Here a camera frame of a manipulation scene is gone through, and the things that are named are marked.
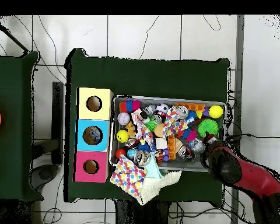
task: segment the smiley face ball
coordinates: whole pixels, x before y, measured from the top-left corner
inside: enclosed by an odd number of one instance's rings
[[[117,134],[116,134],[116,138],[117,138],[117,141],[118,142],[127,142],[128,141],[128,132],[127,131],[124,131],[123,129],[118,131]]]
[[[129,123],[130,121],[130,115],[128,113],[120,113],[117,116],[117,121],[118,123],[120,123],[121,125],[126,125]]]

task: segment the green toy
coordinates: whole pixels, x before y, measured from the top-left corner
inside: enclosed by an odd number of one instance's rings
[[[157,126],[157,124],[152,121],[152,120],[149,120],[147,123],[145,123],[145,126],[151,131],[153,132]]]
[[[205,132],[218,136],[219,134],[219,125],[215,120],[206,119],[202,121],[198,126],[198,133],[202,138],[205,138]]]

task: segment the green table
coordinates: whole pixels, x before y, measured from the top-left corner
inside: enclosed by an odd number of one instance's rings
[[[206,61],[156,61],[86,57],[73,49],[66,59],[65,187],[64,198],[128,199],[120,188],[105,183],[72,181],[76,88],[110,89],[115,95],[167,97],[175,99],[227,101],[228,59]],[[208,173],[183,171],[178,183],[161,189],[155,200],[212,201],[221,205],[222,184]]]
[[[40,200],[29,183],[32,161],[32,70],[35,51],[0,57],[0,199]]]

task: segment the metal tray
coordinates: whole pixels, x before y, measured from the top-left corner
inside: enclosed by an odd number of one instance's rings
[[[114,96],[112,102],[112,110],[114,111],[114,121],[111,123],[110,131],[110,147],[109,147],[109,162],[110,164],[116,164],[117,159],[115,157],[116,150],[122,148],[124,144],[119,143],[116,139],[116,133],[122,129],[122,126],[117,122],[117,116],[120,113],[119,104],[127,99],[138,100],[141,103],[141,109],[145,108],[150,104],[158,105],[160,103],[167,104],[169,107],[175,106],[178,102],[190,102],[190,103],[203,103],[206,107],[211,107],[212,105],[219,105],[223,108],[223,115],[217,118],[216,121],[219,125],[219,138],[224,140],[225,138],[225,120],[227,119],[227,106],[222,102],[215,101],[199,101],[199,100],[185,100],[185,99],[169,99],[169,98],[155,98],[155,97],[144,97],[144,96]],[[188,146],[188,142],[183,139],[180,141]],[[178,155],[176,155],[176,160],[169,160],[168,162],[163,162],[159,165],[159,169],[167,170],[184,170],[184,171],[194,171],[194,172],[207,172],[207,170],[202,166],[200,162],[200,153],[195,153],[195,160],[193,162],[188,162]]]

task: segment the white ball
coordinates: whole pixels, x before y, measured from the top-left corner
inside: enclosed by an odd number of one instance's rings
[[[117,116],[117,121],[121,124],[121,125],[126,125],[129,123],[130,121],[130,115],[128,113],[120,113]]]

